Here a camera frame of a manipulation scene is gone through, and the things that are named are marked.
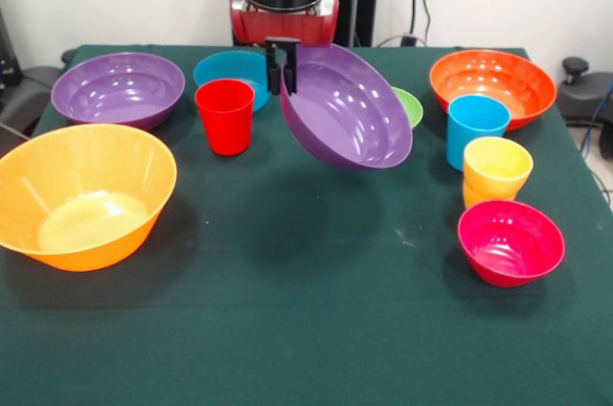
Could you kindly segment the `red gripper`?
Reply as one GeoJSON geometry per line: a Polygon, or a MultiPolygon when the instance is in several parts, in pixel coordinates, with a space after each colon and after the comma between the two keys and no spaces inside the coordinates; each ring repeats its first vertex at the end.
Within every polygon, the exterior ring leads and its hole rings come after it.
{"type": "Polygon", "coordinates": [[[339,0],[319,0],[313,7],[297,12],[272,12],[255,7],[249,0],[230,0],[234,37],[240,44],[263,45],[267,37],[291,37],[300,41],[286,44],[285,66],[278,61],[277,45],[265,44],[267,90],[280,93],[283,79],[288,93],[297,92],[297,48],[325,46],[334,39],[339,0]]]}

